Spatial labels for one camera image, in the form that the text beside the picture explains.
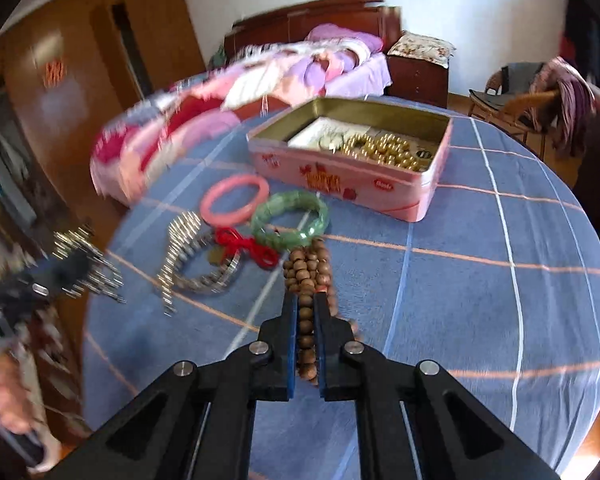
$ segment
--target red string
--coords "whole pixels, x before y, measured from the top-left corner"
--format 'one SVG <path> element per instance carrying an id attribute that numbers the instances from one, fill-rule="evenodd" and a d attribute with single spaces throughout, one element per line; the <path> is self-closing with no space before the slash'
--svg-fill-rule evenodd
<path id="1" fill-rule="evenodd" d="M 256 243 L 255 238 L 242 238 L 240 233 L 231 227 L 216 229 L 216 243 L 224 246 L 223 260 L 233 258 L 238 251 L 245 251 L 263 269 L 272 269 L 280 259 L 275 250 Z"/>

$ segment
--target purple pillow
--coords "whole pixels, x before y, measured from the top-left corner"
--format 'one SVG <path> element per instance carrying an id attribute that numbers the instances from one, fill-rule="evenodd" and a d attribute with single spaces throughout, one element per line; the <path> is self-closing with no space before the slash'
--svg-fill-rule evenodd
<path id="1" fill-rule="evenodd" d="M 382 50 L 382 39 L 367 32 L 356 32 L 348 28 L 338 27 L 333 23 L 321 23 L 313 28 L 305 38 L 307 41 L 333 40 L 334 38 L 355 38 L 362 41 L 372 54 Z"/>

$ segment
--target wooden headboard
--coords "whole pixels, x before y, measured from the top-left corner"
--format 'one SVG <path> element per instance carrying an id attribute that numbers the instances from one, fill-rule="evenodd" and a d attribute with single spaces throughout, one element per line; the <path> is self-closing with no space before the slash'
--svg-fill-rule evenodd
<path id="1" fill-rule="evenodd" d="M 379 36 L 385 53 L 402 35 L 400 7 L 386 6 L 384 0 L 314 0 L 235 22 L 224 37 L 224 50 L 231 58 L 249 44 L 302 41 L 321 23 Z"/>

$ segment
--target striped cloth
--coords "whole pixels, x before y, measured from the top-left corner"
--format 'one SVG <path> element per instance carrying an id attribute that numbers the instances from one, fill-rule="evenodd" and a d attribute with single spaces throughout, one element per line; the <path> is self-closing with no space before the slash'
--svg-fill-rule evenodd
<path id="1" fill-rule="evenodd" d="M 340 312 L 391 359 L 438 361 L 561 471 L 600 409 L 600 242 L 571 191 L 525 148 L 494 126 L 438 111 L 454 117 L 453 146 L 424 220 L 408 224 L 323 197 Z M 110 257 L 128 304 L 91 298 L 86 325 L 85 416 L 93 428 L 172 363 L 222 359 L 279 313 L 280 269 L 253 262 L 224 294 L 177 297 L 175 317 L 164 316 L 154 289 L 167 225 L 196 210 L 212 184 L 253 171 L 245 133 L 262 120 L 197 147 L 118 229 Z M 218 210 L 245 195 L 229 193 Z M 298 212 L 275 222 L 305 220 Z M 191 275 L 208 269 L 198 260 Z M 356 448 L 352 403 L 324 403 L 299 381 L 292 402 L 258 405 L 251 469 L 269 480 L 354 479 Z"/>

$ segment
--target chair leg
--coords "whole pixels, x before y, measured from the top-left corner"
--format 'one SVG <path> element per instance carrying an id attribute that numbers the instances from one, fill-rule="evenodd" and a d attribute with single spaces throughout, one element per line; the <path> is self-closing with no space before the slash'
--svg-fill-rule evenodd
<path id="1" fill-rule="evenodd" d="M 540 139 L 540 160 L 544 162 L 544 144 L 546 143 L 546 134 L 541 134 L 542 138 Z"/>

